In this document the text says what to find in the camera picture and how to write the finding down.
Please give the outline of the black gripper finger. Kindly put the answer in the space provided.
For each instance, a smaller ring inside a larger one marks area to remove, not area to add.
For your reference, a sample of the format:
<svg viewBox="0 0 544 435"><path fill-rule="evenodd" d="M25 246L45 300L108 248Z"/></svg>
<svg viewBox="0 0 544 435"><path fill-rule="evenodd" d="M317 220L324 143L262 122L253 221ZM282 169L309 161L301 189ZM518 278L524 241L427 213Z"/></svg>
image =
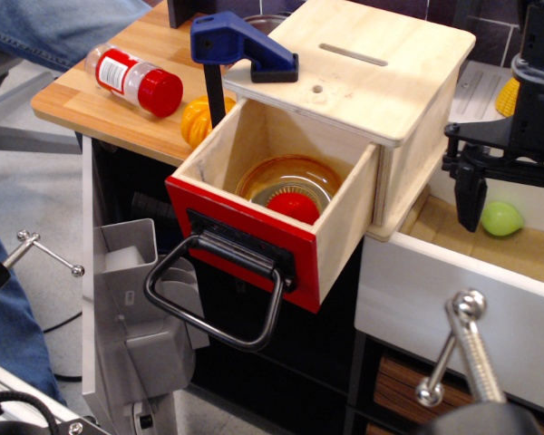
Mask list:
<svg viewBox="0 0 544 435"><path fill-rule="evenodd" d="M459 223L469 232L475 232L481 221L487 195L485 168L467 159L459 159L454 175Z"/></svg>

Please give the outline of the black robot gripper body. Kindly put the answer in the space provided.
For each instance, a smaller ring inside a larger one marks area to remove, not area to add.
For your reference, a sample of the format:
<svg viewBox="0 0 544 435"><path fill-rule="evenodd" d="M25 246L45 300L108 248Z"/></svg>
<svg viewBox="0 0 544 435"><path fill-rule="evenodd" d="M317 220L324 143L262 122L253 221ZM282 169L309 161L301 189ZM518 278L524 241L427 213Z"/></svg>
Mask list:
<svg viewBox="0 0 544 435"><path fill-rule="evenodd" d="M442 169L452 178L465 163L489 179L544 188L544 119L451 122L444 134Z"/></svg>

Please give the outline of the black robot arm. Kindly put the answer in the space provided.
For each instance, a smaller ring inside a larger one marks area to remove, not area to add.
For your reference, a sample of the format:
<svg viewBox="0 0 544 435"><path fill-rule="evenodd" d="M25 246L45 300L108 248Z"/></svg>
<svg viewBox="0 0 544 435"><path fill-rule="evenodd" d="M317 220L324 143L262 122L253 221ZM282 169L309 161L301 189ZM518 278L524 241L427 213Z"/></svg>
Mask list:
<svg viewBox="0 0 544 435"><path fill-rule="evenodd" d="M520 1L520 52L511 62L520 87L511 116L449 123L442 170L454 179L459 223L473 232L481 220L487 179L544 188L544 1Z"/></svg>

